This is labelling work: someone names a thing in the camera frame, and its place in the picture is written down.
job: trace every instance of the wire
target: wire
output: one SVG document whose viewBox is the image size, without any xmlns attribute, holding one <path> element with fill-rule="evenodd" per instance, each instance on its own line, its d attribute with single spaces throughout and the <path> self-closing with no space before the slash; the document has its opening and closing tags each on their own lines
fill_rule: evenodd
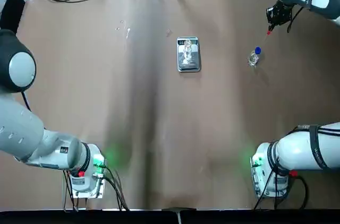
<svg viewBox="0 0 340 224">
<path fill-rule="evenodd" d="M 302 10 L 303 10 L 303 7 L 300 8 L 298 10 L 298 12 L 295 14 L 294 18 L 291 19 L 291 22 L 289 23 L 288 28 L 287 28 L 287 33 L 289 33 L 291 31 L 291 28 L 292 28 L 292 25 L 293 25 L 293 22 L 294 22 L 295 18 L 298 16 L 299 13 L 301 13 Z"/>
<path fill-rule="evenodd" d="M 307 182 L 305 181 L 305 179 L 302 177 L 302 176 L 289 176 L 289 180 L 288 180 L 288 187 L 287 187 L 287 192 L 284 196 L 284 198 L 282 200 L 280 200 L 276 207 L 278 207 L 283 201 L 285 201 L 293 187 L 293 184 L 294 184 L 294 181 L 295 180 L 300 180 L 304 186 L 304 199 L 303 199 L 303 202 L 301 204 L 301 206 L 299 207 L 299 210 L 303 210 L 305 209 L 307 203 L 308 203 L 308 200 L 309 200 L 309 188 L 308 188 L 308 185 L 307 185 Z"/>
<path fill-rule="evenodd" d="M 277 208 L 277 173 L 278 173 L 278 166 L 276 166 L 275 172 L 275 200 L 274 200 L 274 210 Z"/>
<path fill-rule="evenodd" d="M 307 185 L 305 179 L 302 176 L 296 176 L 296 177 L 294 177 L 294 179 L 300 180 L 302 182 L 303 186 L 304 186 L 304 199 L 303 199 L 302 205 L 300 206 L 300 210 L 303 210 L 308 203 L 309 188 L 308 188 L 308 185 Z"/>
<path fill-rule="evenodd" d="M 121 178 L 119 177 L 119 174 L 118 174 L 117 170 L 114 169 L 118 180 L 114 177 L 114 175 L 112 174 L 111 170 L 108 167 L 104 166 L 104 168 L 106 168 L 109 171 L 109 173 L 110 173 L 110 175 L 112 177 L 113 183 L 115 185 L 118 185 L 118 189 L 119 189 L 119 193 L 120 193 L 121 199 L 119 198 L 117 191 L 116 191 L 116 197 L 117 197 L 118 207 L 121 210 L 121 205 L 125 204 L 125 206 L 127 206 L 126 201 L 125 201 L 125 197 L 124 197 L 124 194 L 123 194 L 123 190 L 122 190 L 122 181 L 121 181 Z"/>
<path fill-rule="evenodd" d="M 124 209 L 129 211 L 130 209 L 128 208 L 126 203 L 122 200 L 122 197 L 121 197 L 120 193 L 118 192 L 118 189 L 117 189 L 116 185 L 109 178 L 104 177 L 104 179 L 107 180 L 111 184 L 112 188 L 115 190 L 116 195 L 117 195 L 118 199 L 120 200 L 120 202 L 121 202 L 122 206 L 124 207 Z"/>
<path fill-rule="evenodd" d="M 69 193 L 69 196 L 70 196 L 70 199 L 71 199 L 71 202 L 72 202 L 72 208 L 73 210 L 76 210 L 78 211 L 75 206 L 74 206 L 74 198 L 73 198 L 73 193 L 72 193 L 72 183 L 71 183 L 71 178 L 68 174 L 65 173 L 65 170 L 63 170 L 63 174 L 64 174 L 64 178 L 65 178 L 65 183 L 66 183 L 66 190 L 65 190 L 65 198 L 64 198 L 64 206 L 63 206 L 63 209 L 64 211 L 66 212 L 66 193 L 68 192 Z"/>
<path fill-rule="evenodd" d="M 21 92 L 21 96 L 23 98 L 23 101 L 25 102 L 26 108 L 29 109 L 30 112 L 32 112 L 26 97 L 26 93 L 24 91 Z"/>
<path fill-rule="evenodd" d="M 261 199 L 263 198 L 263 196 L 264 196 L 264 194 L 265 194 L 266 188 L 267 188 L 267 186 L 268 186 L 268 183 L 269 183 L 269 181 L 270 181 L 270 177 L 271 177 L 271 175 L 273 174 L 273 172 L 274 172 L 274 168 L 271 170 L 271 172 L 270 172 L 270 174 L 269 174 L 269 176 L 268 176 L 267 182 L 266 182 L 266 184 L 265 184 L 265 187 L 263 188 L 263 192 L 262 192 L 261 196 L 259 197 L 258 201 L 256 202 L 256 205 L 254 206 L 253 210 L 256 210 L 257 206 L 258 206 L 259 203 L 261 202 Z"/>
</svg>

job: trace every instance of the brown table surface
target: brown table surface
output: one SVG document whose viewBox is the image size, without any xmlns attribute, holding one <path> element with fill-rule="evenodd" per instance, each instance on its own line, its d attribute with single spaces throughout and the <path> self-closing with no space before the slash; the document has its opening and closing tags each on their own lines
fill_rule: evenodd
<svg viewBox="0 0 340 224">
<path fill-rule="evenodd" d="M 291 33 L 276 28 L 259 66 L 248 66 L 275 1 L 28 1 L 18 37 L 38 66 L 31 109 L 50 130 L 124 152 L 118 170 L 131 208 L 251 208 L 249 156 L 261 142 L 340 120 L 340 30 L 320 16 L 303 11 Z M 182 36 L 200 40 L 199 73 L 177 71 Z M 0 161 L 1 209 L 62 207 L 60 171 L 4 153 Z M 301 174 L 308 208 L 340 206 L 337 173 Z M 296 183 L 280 207 L 302 200 Z M 111 188 L 89 205 L 115 208 Z"/>
</svg>

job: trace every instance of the green led light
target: green led light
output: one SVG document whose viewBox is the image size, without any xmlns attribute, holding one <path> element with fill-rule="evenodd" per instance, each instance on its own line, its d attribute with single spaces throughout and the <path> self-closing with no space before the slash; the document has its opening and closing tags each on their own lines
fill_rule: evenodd
<svg viewBox="0 0 340 224">
<path fill-rule="evenodd" d="M 256 153 L 253 156 L 253 162 L 256 166 L 261 166 L 263 164 L 263 153 Z"/>
<path fill-rule="evenodd" d="M 97 174 L 103 174 L 104 170 L 102 167 L 99 166 L 104 166 L 104 157 L 101 154 L 94 154 L 93 155 L 93 165 L 97 166 L 97 169 L 95 169 L 95 173 Z"/>
</svg>

